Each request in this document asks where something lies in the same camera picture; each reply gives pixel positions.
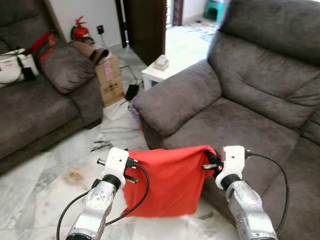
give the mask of dark wooden door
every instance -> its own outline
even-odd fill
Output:
[[[123,0],[129,46],[150,65],[165,53],[167,0]]]

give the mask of gray sofa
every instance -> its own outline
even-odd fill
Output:
[[[230,0],[207,59],[135,105],[150,149],[242,145],[280,163],[291,191],[279,238],[320,239],[319,2]],[[251,157],[243,176],[277,227],[286,192],[279,168]],[[233,222],[212,178],[202,193]]]
[[[28,48],[55,30],[43,0],[0,0],[0,5],[0,37],[14,46]],[[6,52],[0,42],[0,53]],[[89,60],[59,43],[38,69],[36,80],[0,88],[0,173],[101,121],[101,93]]]

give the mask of white side table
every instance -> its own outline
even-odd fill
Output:
[[[164,70],[158,70],[153,67],[153,63],[149,65],[146,69],[142,70],[142,76],[143,76],[143,85],[144,90],[147,91],[152,87],[152,82],[160,83],[169,77],[181,72],[182,70],[190,67],[192,64],[195,64],[194,61],[178,61],[178,60],[170,60],[169,59],[169,67]]]

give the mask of wall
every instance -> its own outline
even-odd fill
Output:
[[[184,0],[182,12],[182,24],[202,17],[205,12],[207,0]]]
[[[117,9],[114,0],[49,0],[53,13],[67,41],[70,41],[70,30],[75,25],[75,19],[84,15],[91,37],[102,44],[97,33],[97,26],[103,25],[102,34],[107,47],[121,44]]]

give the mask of fire extinguisher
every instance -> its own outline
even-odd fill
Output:
[[[75,26],[73,26],[71,29],[71,40],[77,40],[90,36],[88,28],[82,26],[82,24],[86,24],[86,22],[81,22],[83,17],[84,16],[81,16],[75,20]]]

